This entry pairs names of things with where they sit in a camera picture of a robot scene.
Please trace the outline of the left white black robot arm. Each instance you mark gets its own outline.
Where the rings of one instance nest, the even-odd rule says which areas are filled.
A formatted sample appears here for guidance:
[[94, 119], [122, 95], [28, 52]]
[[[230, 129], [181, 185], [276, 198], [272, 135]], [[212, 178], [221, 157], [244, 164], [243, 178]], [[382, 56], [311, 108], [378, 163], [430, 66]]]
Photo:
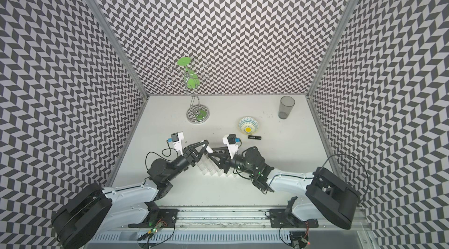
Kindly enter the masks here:
[[117, 188], [87, 185], [51, 217], [57, 241], [65, 249], [79, 249], [104, 231], [142, 223], [150, 213], [149, 205], [165, 197], [171, 181], [195, 166], [209, 147], [207, 140], [190, 144], [183, 154], [168, 162], [152, 162], [142, 183]]

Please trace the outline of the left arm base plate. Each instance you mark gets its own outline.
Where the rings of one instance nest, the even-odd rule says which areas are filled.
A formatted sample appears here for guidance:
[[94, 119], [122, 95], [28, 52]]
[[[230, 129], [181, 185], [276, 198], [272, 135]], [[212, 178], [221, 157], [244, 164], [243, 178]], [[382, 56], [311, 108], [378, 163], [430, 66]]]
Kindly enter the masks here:
[[176, 208], [160, 209], [155, 202], [146, 202], [147, 216], [140, 223], [128, 224], [128, 228], [150, 229], [155, 228], [158, 221], [162, 228], [175, 228], [179, 210]]

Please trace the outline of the white lip balm tube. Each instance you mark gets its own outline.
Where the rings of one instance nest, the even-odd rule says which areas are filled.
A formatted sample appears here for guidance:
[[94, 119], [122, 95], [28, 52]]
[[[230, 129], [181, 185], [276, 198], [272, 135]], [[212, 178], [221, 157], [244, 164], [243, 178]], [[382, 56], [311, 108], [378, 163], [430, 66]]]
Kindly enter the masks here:
[[207, 151], [207, 153], [208, 154], [210, 154], [210, 153], [213, 153], [214, 151], [213, 151], [213, 149], [212, 148], [210, 148], [210, 147], [207, 147], [206, 148], [206, 151]]

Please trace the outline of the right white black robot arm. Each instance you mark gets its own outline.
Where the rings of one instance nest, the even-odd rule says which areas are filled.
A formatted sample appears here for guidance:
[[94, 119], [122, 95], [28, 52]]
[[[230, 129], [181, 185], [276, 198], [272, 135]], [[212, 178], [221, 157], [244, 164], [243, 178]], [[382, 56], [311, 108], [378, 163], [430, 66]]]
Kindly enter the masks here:
[[264, 195], [292, 194], [284, 214], [291, 225], [326, 219], [344, 230], [352, 227], [361, 194], [325, 167], [310, 173], [282, 171], [266, 164], [257, 147], [234, 156], [226, 147], [207, 148], [207, 156], [224, 173], [232, 169], [238, 175], [247, 174], [247, 179]]

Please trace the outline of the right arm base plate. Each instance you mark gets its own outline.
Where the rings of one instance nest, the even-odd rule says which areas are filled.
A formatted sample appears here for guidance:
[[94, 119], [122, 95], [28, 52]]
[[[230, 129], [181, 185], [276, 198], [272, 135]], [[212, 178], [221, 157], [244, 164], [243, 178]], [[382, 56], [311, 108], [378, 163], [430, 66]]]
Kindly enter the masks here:
[[298, 229], [318, 228], [319, 223], [317, 219], [301, 220], [293, 214], [293, 205], [297, 202], [298, 197], [292, 197], [285, 209], [270, 209], [266, 218], [270, 221], [271, 227], [280, 229], [282, 227], [292, 227]]

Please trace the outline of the black lipstick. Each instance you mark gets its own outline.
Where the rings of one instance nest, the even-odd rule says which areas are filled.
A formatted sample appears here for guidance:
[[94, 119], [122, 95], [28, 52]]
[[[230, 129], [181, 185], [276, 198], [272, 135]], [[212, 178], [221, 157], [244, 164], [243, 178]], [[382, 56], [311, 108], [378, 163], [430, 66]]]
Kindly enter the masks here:
[[251, 139], [251, 140], [261, 140], [261, 139], [262, 139], [262, 136], [248, 135], [248, 139]]

